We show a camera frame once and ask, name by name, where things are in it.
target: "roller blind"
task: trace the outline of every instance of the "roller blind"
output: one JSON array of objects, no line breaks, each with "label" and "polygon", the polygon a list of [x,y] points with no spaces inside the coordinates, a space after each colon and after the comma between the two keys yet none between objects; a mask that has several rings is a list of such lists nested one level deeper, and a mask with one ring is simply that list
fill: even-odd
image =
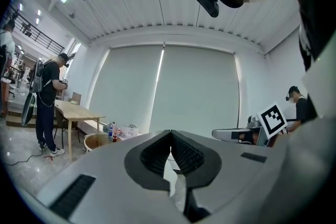
[{"label": "roller blind", "polygon": [[238,78],[234,56],[192,47],[166,46],[150,131],[182,130],[212,137],[236,128]]},{"label": "roller blind", "polygon": [[162,46],[111,49],[94,87],[90,110],[118,126],[135,123],[149,131]]}]

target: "railing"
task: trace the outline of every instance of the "railing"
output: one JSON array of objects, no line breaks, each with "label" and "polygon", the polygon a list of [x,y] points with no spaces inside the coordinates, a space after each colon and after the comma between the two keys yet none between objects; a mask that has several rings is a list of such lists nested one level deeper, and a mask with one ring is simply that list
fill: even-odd
[{"label": "railing", "polygon": [[15,28],[55,54],[59,55],[64,50],[63,46],[53,41],[47,35],[38,30],[28,20],[17,13],[11,6],[8,7],[4,18],[7,20],[14,19]]}]

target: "table leg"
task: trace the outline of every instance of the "table leg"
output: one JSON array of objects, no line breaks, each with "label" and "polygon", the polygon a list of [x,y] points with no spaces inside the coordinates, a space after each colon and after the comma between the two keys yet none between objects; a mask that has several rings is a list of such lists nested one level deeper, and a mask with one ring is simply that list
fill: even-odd
[{"label": "table leg", "polygon": [[69,125],[68,125],[69,156],[70,156],[70,161],[72,162],[71,127],[72,127],[72,121],[69,121]]},{"label": "table leg", "polygon": [[97,118],[97,134],[99,134],[99,118]]}]

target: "white shirt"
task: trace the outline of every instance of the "white shirt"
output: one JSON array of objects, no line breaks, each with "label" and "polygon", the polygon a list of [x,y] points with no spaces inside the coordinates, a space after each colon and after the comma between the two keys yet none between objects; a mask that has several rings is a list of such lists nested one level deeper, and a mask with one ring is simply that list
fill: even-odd
[{"label": "white shirt", "polygon": [[15,52],[15,43],[13,41],[11,32],[0,30],[0,46],[7,45],[6,50],[8,57],[13,59]]}]

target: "dark pants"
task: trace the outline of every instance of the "dark pants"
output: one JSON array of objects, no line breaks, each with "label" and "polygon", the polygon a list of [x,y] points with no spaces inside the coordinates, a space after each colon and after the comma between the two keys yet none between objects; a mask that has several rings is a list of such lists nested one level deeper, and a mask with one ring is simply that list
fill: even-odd
[{"label": "dark pants", "polygon": [[46,142],[51,151],[56,149],[53,138],[54,129],[54,104],[47,107],[37,97],[37,115],[36,115],[36,137],[39,143]]}]

